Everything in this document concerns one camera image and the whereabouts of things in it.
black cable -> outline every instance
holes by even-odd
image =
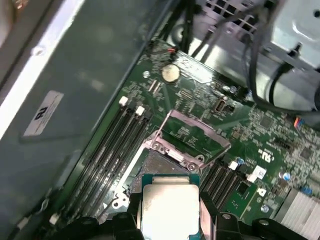
[[[270,89],[269,89],[269,102],[270,102],[270,104],[275,105],[274,96],[275,96],[275,88],[276,88],[277,82],[279,81],[279,79],[281,78],[281,76],[283,74],[288,73],[293,68],[294,67],[291,64],[284,62],[279,67],[277,67],[277,69],[272,74],[272,76],[270,78],[271,85],[270,85]]]
[[[212,34],[213,34],[213,32],[210,31],[210,30],[205,34],[202,42],[201,42],[200,45],[194,50],[194,52],[192,53],[191,57],[195,58],[195,57],[199,54],[199,52],[201,51],[201,49],[203,49],[204,46],[205,46],[205,45],[207,44],[207,42],[209,41],[209,39],[210,39],[210,37],[212,36]]]
[[[293,110],[293,109],[286,109],[282,107],[277,107],[272,104],[270,104],[268,101],[260,98],[257,94],[257,65],[258,65],[258,58],[259,58],[259,52],[260,52],[260,46],[262,45],[262,41],[264,39],[265,31],[268,27],[268,21],[267,16],[265,16],[266,12],[261,11],[261,14],[259,15],[260,18],[260,24],[255,32],[253,43],[251,47],[251,59],[249,64],[249,75],[248,75],[248,81],[250,83],[250,90],[252,92],[252,98],[255,101],[255,103],[262,108],[268,109],[273,112],[280,112],[280,113],[287,113],[287,114],[293,114],[293,115],[305,115],[305,116],[316,116],[320,113],[317,111],[301,111],[301,110]]]
[[[248,9],[246,9],[246,10],[244,10],[244,11],[240,11],[240,12],[238,12],[238,13],[232,15],[232,16],[229,16],[229,17],[227,17],[227,18],[223,18],[223,19],[219,20],[219,21],[214,25],[214,27],[216,27],[215,32],[218,33],[218,28],[223,27],[223,25],[224,25],[225,23],[234,22],[234,21],[236,21],[236,20],[238,20],[238,19],[244,18],[245,16],[247,16],[247,15],[249,15],[249,14],[254,14],[254,13],[258,12],[258,11],[261,9],[262,6],[263,6],[263,5],[258,4],[258,5],[255,5],[255,6],[251,7],[251,8],[248,8]],[[213,31],[208,30],[208,32],[206,33],[206,35],[205,35],[205,37],[203,38],[203,40],[202,40],[202,42],[200,43],[200,45],[199,45],[199,46],[194,50],[194,52],[192,53],[191,56],[192,56],[193,58],[195,58],[195,57],[198,55],[198,53],[204,48],[204,46],[209,42],[210,37],[211,37],[212,34],[213,34]]]
[[[182,39],[180,44],[181,51],[183,51],[186,54],[189,53],[190,44],[193,39],[195,6],[196,0],[187,0]]]
[[[248,70],[248,64],[247,64],[247,52],[250,49],[250,44],[251,44],[251,36],[249,34],[246,34],[245,36],[243,36],[243,43],[244,43],[244,48],[241,56],[241,66],[242,66],[243,75],[247,81],[246,85],[250,89],[250,84],[248,82],[249,70]]]
[[[180,0],[176,8],[173,10],[171,16],[169,17],[168,21],[164,25],[163,29],[158,35],[159,39],[163,39],[166,41],[170,35],[170,32],[174,28],[176,22],[178,21],[179,17],[181,16],[182,12],[184,11],[186,7],[186,1],[185,0]]]
[[[214,32],[213,35],[213,39],[210,41],[208,48],[206,49],[205,53],[203,54],[200,62],[201,63],[205,63],[208,59],[208,57],[210,56],[212,50],[214,49],[214,46],[216,45],[217,41],[219,40],[219,37],[221,35],[221,33],[223,32],[223,27],[220,26],[216,29],[216,31]]]

sticker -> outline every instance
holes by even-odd
[[[256,175],[261,180],[264,178],[266,173],[267,173],[267,170],[262,168],[262,167],[260,167],[259,165],[257,165],[255,167],[255,169],[253,170],[253,172],[252,172],[253,175]]]
[[[29,126],[26,128],[23,136],[40,135],[48,124],[63,96],[64,94],[61,92],[53,90],[49,91],[39,109],[36,111]]]

wire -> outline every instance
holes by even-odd
[[[173,29],[173,27],[175,26],[177,20],[179,19],[179,17],[181,16],[183,10],[185,9],[185,6],[186,6],[185,1],[184,0],[180,0],[178,5],[173,10],[171,16],[169,17],[168,21],[166,22],[166,24],[164,25],[164,27],[160,31],[160,33],[158,35],[159,39],[161,39],[163,37],[164,41],[167,40],[167,38],[170,35],[171,30]]]
[[[220,26],[216,29],[213,39],[210,41],[208,48],[206,49],[205,53],[203,54],[200,62],[205,63],[210,56],[212,50],[214,49],[214,46],[216,45],[217,41],[219,40],[219,37],[221,36],[221,33],[223,32],[223,27]]]
[[[268,27],[267,16],[265,14],[266,14],[265,9],[261,11],[261,13],[259,14],[260,24],[255,32],[255,35],[253,37],[253,43],[251,46],[251,54],[250,54],[251,58],[250,58],[250,64],[249,64],[248,82],[250,85],[250,90],[252,92],[253,100],[259,107],[268,109],[273,112],[287,113],[292,115],[318,116],[320,114],[318,111],[311,111],[311,110],[303,111],[303,110],[294,110],[294,109],[277,107],[258,96],[257,83],[256,83],[258,58],[259,58],[260,46],[264,39],[265,31]]]
[[[243,71],[243,75],[245,77],[245,79],[247,80],[247,87],[250,88],[249,86],[249,82],[248,82],[248,64],[247,64],[247,52],[250,48],[250,43],[251,43],[251,37],[249,34],[246,34],[244,36],[243,39],[243,43],[244,43],[244,48],[243,48],[243,52],[242,52],[242,56],[241,56],[241,66],[242,66],[242,71]]]
[[[177,50],[175,48],[171,47],[164,50],[152,51],[150,54],[151,55],[160,55],[160,54],[166,54],[166,53],[174,54],[176,51]]]
[[[229,16],[229,17],[227,17],[227,18],[223,18],[223,19],[219,20],[219,21],[214,25],[214,27],[216,28],[216,29],[215,29],[215,32],[216,32],[216,33],[219,33],[218,35],[220,35],[221,32],[222,32],[222,29],[219,30],[219,28],[222,28],[224,24],[229,23],[229,22],[234,22],[234,21],[236,21],[236,20],[238,20],[238,19],[242,19],[242,18],[244,18],[245,16],[247,16],[247,15],[249,15],[249,14],[254,14],[254,13],[258,12],[258,11],[262,8],[262,6],[263,6],[263,5],[261,5],[261,4],[257,4],[257,5],[255,5],[255,6],[251,7],[251,8],[248,8],[248,9],[246,9],[246,10],[244,10],[244,11],[239,11],[238,13],[236,13],[236,14],[234,14],[234,15],[232,15],[232,16]],[[199,52],[205,47],[205,45],[209,42],[210,37],[212,36],[212,34],[213,34],[213,31],[208,30],[208,32],[205,34],[205,36],[204,36],[202,42],[200,43],[200,45],[199,45],[199,46],[194,50],[194,52],[192,53],[191,56],[192,56],[193,58],[195,58],[195,57],[198,55],[198,53],[199,53]]]
[[[288,73],[293,68],[294,67],[291,64],[284,62],[272,74],[272,77],[270,78],[271,85],[270,85],[270,89],[269,89],[269,102],[270,102],[270,104],[275,105],[274,96],[275,96],[275,88],[276,88],[277,82],[279,81],[279,79],[281,78],[281,76],[283,74]]]
[[[300,136],[301,138],[303,138],[304,140],[306,140],[309,144],[314,145],[314,146],[316,146],[316,147],[320,147],[319,144],[316,144],[315,142],[309,140],[309,139],[306,138],[306,136],[301,132],[301,127],[302,127],[302,125],[303,125],[304,123],[305,123],[305,122],[304,122],[301,118],[296,117],[296,119],[295,119],[295,121],[294,121],[294,124],[293,124],[296,132],[299,134],[299,136]]]

ram slot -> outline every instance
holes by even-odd
[[[86,181],[86,178],[92,174],[95,166],[98,164],[100,156],[101,156],[101,152],[103,151],[104,146],[105,146],[108,138],[113,134],[114,130],[117,128],[117,125],[121,124],[121,122],[126,114],[127,114],[127,112],[123,108],[121,108],[117,111],[110,126],[105,131],[105,133],[102,137],[102,141],[98,144],[98,146],[96,147],[94,152],[88,158],[89,161],[87,161],[87,163],[85,164],[85,167],[84,167],[83,171],[81,172],[80,176],[78,177],[78,179],[76,180],[75,185],[73,186],[72,192],[67,200],[67,204],[66,204],[68,206],[67,211],[73,205],[73,201],[75,199],[77,199],[79,193],[81,192],[81,190],[84,186],[84,182]]]
[[[229,183],[225,186],[225,191],[221,192],[220,196],[216,200],[216,208],[221,210],[228,200],[231,193],[236,189],[236,187],[240,183],[240,178],[237,175],[233,175],[233,178],[229,181]]]
[[[208,189],[208,194],[211,198],[213,197],[217,189],[219,189],[221,182],[225,177],[226,177],[226,169],[222,166],[219,166],[218,171],[216,172],[216,175],[212,179],[212,183]]]
[[[75,196],[75,200],[72,204],[70,212],[76,210],[78,206],[81,204],[81,202],[85,201],[90,186],[96,182],[96,178],[99,175],[102,165],[106,164],[106,156],[109,155],[109,152],[113,146],[112,143],[120,137],[121,133],[123,132],[123,127],[128,124],[128,121],[130,121],[133,113],[133,109],[127,108],[126,111],[123,113],[121,120],[118,121],[118,124],[114,126],[111,133],[108,134],[108,136],[106,136],[106,138],[102,140],[103,144],[100,144],[100,151],[96,151],[94,154],[94,156],[97,159],[94,161],[97,162],[97,164],[94,165],[91,173],[87,174],[86,178],[82,181],[83,185],[79,190],[79,194]]]
[[[212,168],[209,170],[209,172],[207,173],[200,185],[200,192],[205,192],[207,190],[210,183],[212,182],[211,179],[214,177],[214,175],[216,175],[218,167],[218,164],[214,164]]]
[[[141,138],[141,135],[144,132],[147,124],[148,120],[146,118],[142,118],[139,125],[137,125],[137,128],[134,131],[132,131],[131,137],[128,138],[127,146],[123,148],[123,153],[121,154],[121,156],[119,156],[119,162],[116,166],[116,169],[104,185],[100,194],[97,196],[88,216],[93,216],[98,210],[99,206],[103,203],[106,194],[108,193],[112,184],[114,183],[115,178],[119,177],[118,175],[120,174],[120,171],[124,168],[124,165],[126,164],[126,159],[129,157],[130,152],[132,151],[132,149],[134,149],[134,146],[137,144],[137,140]]]
[[[116,137],[111,140],[111,143],[108,145],[107,149],[103,153],[103,156],[101,157],[103,165],[98,167],[96,175],[92,176],[90,183],[86,187],[86,191],[82,192],[82,194],[85,196],[81,203],[78,204],[74,214],[81,214],[86,204],[95,196],[96,191],[99,190],[100,186],[104,182],[105,176],[109,174],[111,167],[116,163],[117,159],[115,159],[114,156],[121,150],[126,138],[130,134],[130,129],[135,124],[136,120],[134,116],[131,115],[129,122],[126,123],[126,126],[121,126],[119,128]]]

chip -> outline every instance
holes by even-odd
[[[240,137],[240,133],[238,133],[237,131],[235,131],[233,134],[232,134],[232,137],[235,138],[235,139],[238,139]]]
[[[304,159],[308,160],[312,154],[313,154],[312,150],[305,147],[300,153],[300,157],[303,157]]]
[[[246,191],[247,191],[248,188],[249,188],[249,186],[248,186],[247,184],[245,184],[244,182],[242,182],[242,183],[239,185],[237,191],[238,191],[241,195],[244,195],[244,194],[246,193]]]
[[[264,116],[260,122],[260,125],[265,129],[268,129],[271,127],[272,122],[273,122],[273,119],[271,117]]]

